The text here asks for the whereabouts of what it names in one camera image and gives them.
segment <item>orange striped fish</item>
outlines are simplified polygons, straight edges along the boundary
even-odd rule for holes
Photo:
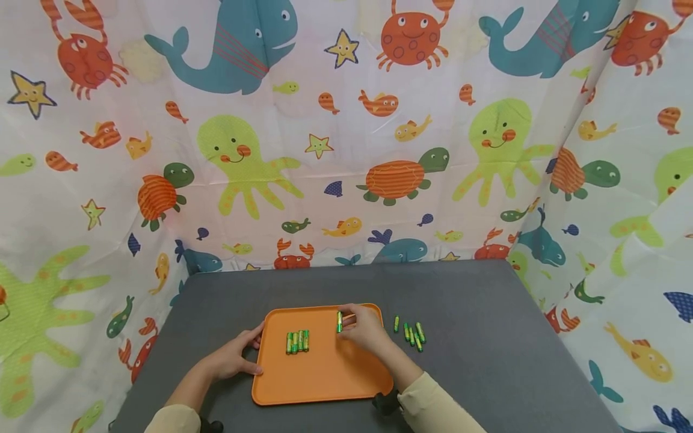
[[[118,132],[116,124],[108,121],[104,123],[96,123],[94,127],[94,135],[89,135],[84,131],[80,131],[82,135],[82,143],[89,143],[93,148],[105,149],[121,140],[121,133]]]
[[[54,150],[46,153],[46,164],[55,171],[77,171],[77,164],[68,162],[65,157]]]

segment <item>cartoon turtle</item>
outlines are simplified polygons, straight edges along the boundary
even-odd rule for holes
[[[182,188],[193,183],[195,175],[187,165],[173,162],[164,167],[164,176],[146,175],[142,178],[144,185],[137,194],[137,203],[144,221],[142,227],[149,224],[151,231],[159,228],[159,218],[163,221],[169,209],[180,212],[178,204],[186,204],[188,200],[177,195],[176,188]]]
[[[424,173],[445,171],[450,154],[443,148],[433,148],[424,153],[419,162],[390,161],[371,168],[366,175],[365,185],[356,188],[367,191],[363,198],[368,202],[377,202],[382,197],[385,206],[394,206],[398,198],[405,195],[414,199],[417,188],[428,189],[431,181],[424,179]]]
[[[567,202],[573,195],[580,200],[587,197],[587,190],[582,187],[584,184],[612,188],[621,182],[621,173],[611,162],[600,159],[580,168],[575,155],[566,148],[561,148],[553,169],[548,173],[553,173],[549,189],[554,194],[559,189],[563,191]]]

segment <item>yellow fish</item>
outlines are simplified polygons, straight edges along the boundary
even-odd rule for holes
[[[161,289],[164,288],[164,284],[166,284],[166,280],[168,279],[168,256],[166,253],[161,253],[159,254],[159,258],[157,259],[157,266],[154,268],[154,273],[157,275],[157,278],[159,279],[159,287],[155,289],[151,289],[149,291],[149,294],[152,296],[161,292]]]
[[[462,232],[461,231],[453,231],[450,230],[448,233],[442,234],[439,231],[435,232],[435,237],[442,240],[443,242],[457,242],[458,240],[462,239]]]
[[[672,379],[674,372],[669,361],[650,347],[647,340],[635,339],[630,342],[618,333],[611,322],[606,322],[604,330],[613,335],[613,339],[621,346],[621,349],[647,377],[657,382],[669,382]]]
[[[130,158],[142,158],[152,148],[152,136],[149,135],[149,131],[146,132],[146,135],[147,137],[144,139],[144,141],[133,136],[128,139],[127,144],[125,144],[125,148],[128,149]]]
[[[408,121],[404,125],[399,125],[397,129],[394,130],[394,138],[400,143],[413,140],[421,135],[421,133],[426,130],[427,126],[429,126],[431,122],[433,121],[431,120],[430,114],[426,116],[426,119],[423,121],[421,126],[416,126],[416,122],[414,121]]]
[[[337,223],[336,230],[322,229],[322,234],[325,236],[330,235],[335,238],[341,238],[343,236],[350,236],[361,230],[361,220],[357,217],[351,217],[346,221],[339,221]]]
[[[594,121],[584,121],[580,123],[580,126],[577,127],[577,133],[583,140],[600,140],[603,139],[605,136],[616,132],[616,125],[617,123],[614,123],[612,126],[608,127],[607,130],[598,131],[597,124]]]

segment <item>orange tray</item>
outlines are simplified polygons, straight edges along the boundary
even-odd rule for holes
[[[371,308],[383,322],[380,308]],[[286,354],[286,334],[310,331],[309,351]],[[282,308],[265,318],[253,401],[260,406],[372,398],[392,390],[392,377],[371,353],[337,339],[337,306]]]

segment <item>hand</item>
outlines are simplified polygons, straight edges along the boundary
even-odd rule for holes
[[[339,311],[343,313],[344,319],[342,332],[337,334],[337,338],[352,341],[376,355],[378,349],[391,342],[378,315],[370,308],[348,303],[340,306]]]
[[[261,366],[243,358],[243,349],[248,346],[260,349],[264,328],[265,322],[263,321],[254,330],[244,330],[200,363],[211,373],[214,380],[228,379],[240,372],[252,375],[262,374]]]

